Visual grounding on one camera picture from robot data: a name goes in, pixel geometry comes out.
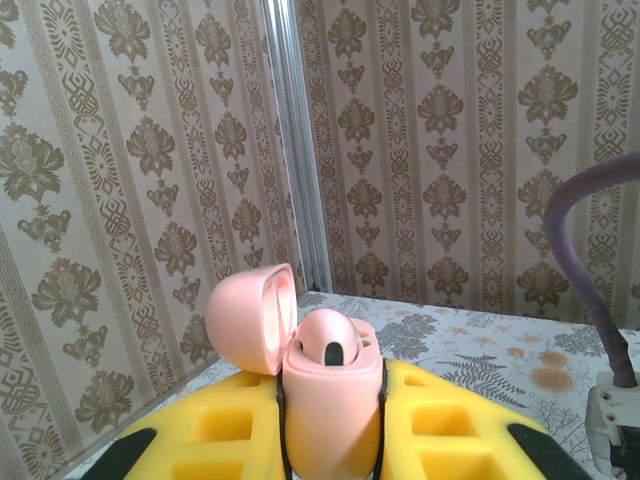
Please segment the metal frame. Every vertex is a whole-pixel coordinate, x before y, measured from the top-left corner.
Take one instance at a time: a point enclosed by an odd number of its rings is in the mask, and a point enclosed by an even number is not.
[[[305,284],[311,291],[333,293],[293,3],[293,0],[262,0],[262,10]]]

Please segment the white table surface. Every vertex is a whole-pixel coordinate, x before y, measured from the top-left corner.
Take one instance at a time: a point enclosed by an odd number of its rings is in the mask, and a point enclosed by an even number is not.
[[[414,363],[527,415],[594,479],[606,478],[593,467],[584,427],[587,392],[596,373],[608,370],[593,327],[319,293],[301,296],[298,307],[298,321],[324,307],[368,321],[383,356]],[[623,335],[639,369],[640,334]],[[218,360],[157,408],[236,371]],[[80,461],[64,478],[80,478],[107,447]]]

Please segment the earbud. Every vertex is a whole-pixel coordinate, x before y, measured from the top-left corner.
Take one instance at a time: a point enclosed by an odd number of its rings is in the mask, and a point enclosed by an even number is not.
[[[351,365],[362,349],[353,322],[328,308],[314,310],[304,318],[296,343],[309,360],[325,366]]]

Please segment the fern print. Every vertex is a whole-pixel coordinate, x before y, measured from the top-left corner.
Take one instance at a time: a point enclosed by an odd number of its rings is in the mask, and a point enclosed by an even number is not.
[[[389,350],[394,358],[415,360],[421,353],[427,353],[429,348],[424,339],[435,333],[437,320],[431,315],[414,313],[407,315],[402,322],[391,322],[376,334],[380,343],[380,353],[384,355]]]
[[[347,317],[352,318],[369,318],[374,313],[373,304],[366,298],[344,297],[340,302],[338,310]]]
[[[557,398],[540,399],[533,405],[533,417],[578,463],[591,464],[591,452],[587,432],[584,428],[584,415],[572,408],[562,407]]]
[[[494,322],[495,314],[490,312],[470,312],[467,314],[467,327],[487,328]]]
[[[571,354],[599,357],[605,353],[598,331],[591,325],[572,327],[572,333],[555,336],[556,347]]]
[[[325,301],[325,297],[318,293],[307,293],[298,297],[298,308],[317,307],[322,305]]]
[[[457,362],[438,362],[455,368],[455,371],[445,373],[442,378],[490,400],[513,407],[527,408],[526,405],[511,396],[514,394],[524,395],[526,393],[525,390],[512,385],[502,375],[500,370],[506,367],[492,363],[496,357],[488,355],[482,355],[481,357],[456,355],[456,357],[462,360]]]

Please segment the wallpaper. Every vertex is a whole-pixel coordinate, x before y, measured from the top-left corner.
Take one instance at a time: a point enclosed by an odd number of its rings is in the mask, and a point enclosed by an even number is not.
[[[563,181],[640,149],[638,0],[296,5],[336,292],[588,321],[542,216]],[[634,184],[570,216],[630,328],[639,213]]]
[[[301,266],[259,2],[2,0],[0,59],[0,477],[44,479]]]

